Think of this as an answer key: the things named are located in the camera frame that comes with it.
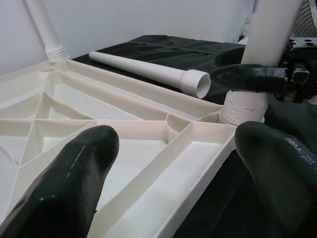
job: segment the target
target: white background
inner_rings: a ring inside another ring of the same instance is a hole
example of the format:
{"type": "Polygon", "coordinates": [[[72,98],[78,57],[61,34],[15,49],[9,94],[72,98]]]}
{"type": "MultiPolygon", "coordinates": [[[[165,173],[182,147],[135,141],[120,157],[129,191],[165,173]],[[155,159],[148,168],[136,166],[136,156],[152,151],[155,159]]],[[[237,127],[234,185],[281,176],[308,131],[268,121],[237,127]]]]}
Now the white background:
{"type": "MultiPolygon", "coordinates": [[[[44,0],[71,58],[133,38],[165,34],[231,42],[253,0],[44,0]]],[[[0,0],[0,75],[44,61],[23,0],[0,0]]]]}

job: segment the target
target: black cloth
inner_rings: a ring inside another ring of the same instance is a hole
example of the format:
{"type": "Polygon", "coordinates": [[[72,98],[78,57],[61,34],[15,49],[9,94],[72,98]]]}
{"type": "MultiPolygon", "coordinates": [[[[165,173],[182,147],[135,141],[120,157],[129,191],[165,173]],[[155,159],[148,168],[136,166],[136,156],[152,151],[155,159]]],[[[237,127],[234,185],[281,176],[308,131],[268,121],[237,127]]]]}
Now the black cloth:
{"type": "MultiPolygon", "coordinates": [[[[231,43],[198,41],[169,36],[142,36],[132,41],[99,50],[99,52],[135,60],[170,66],[182,70],[197,69],[212,72],[225,63],[235,63],[241,58],[243,47],[231,43]],[[236,50],[238,54],[223,54],[236,50]]],[[[93,61],[88,55],[75,61],[137,78],[167,89],[178,89],[153,80],[93,61]]],[[[227,89],[212,85],[203,99],[223,104],[227,89]]],[[[317,138],[310,131],[314,125],[309,116],[313,106],[307,103],[296,105],[277,102],[270,98],[266,123],[272,127],[295,132],[299,139],[306,140],[314,150],[317,138]]],[[[280,237],[275,222],[265,211],[252,178],[236,152],[231,153],[191,213],[180,226],[175,238],[264,238],[280,237]]]]}

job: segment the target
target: white pipe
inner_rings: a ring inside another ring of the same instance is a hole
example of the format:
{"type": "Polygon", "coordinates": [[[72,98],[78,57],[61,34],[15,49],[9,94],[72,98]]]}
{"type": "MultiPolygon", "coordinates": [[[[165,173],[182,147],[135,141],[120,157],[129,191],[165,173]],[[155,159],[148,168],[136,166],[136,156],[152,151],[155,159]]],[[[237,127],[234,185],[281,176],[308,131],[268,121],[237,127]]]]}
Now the white pipe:
{"type": "Polygon", "coordinates": [[[33,22],[44,44],[45,54],[50,62],[68,58],[65,47],[60,42],[42,0],[25,0],[33,22]]]}
{"type": "Polygon", "coordinates": [[[211,86],[209,74],[195,69],[184,71],[99,52],[90,52],[89,58],[179,88],[184,94],[197,98],[203,98],[211,86]]]}
{"type": "MultiPolygon", "coordinates": [[[[303,0],[260,0],[251,22],[251,32],[242,64],[278,66],[303,0]]],[[[263,121],[268,94],[229,91],[221,119],[239,125],[263,121]]]]}

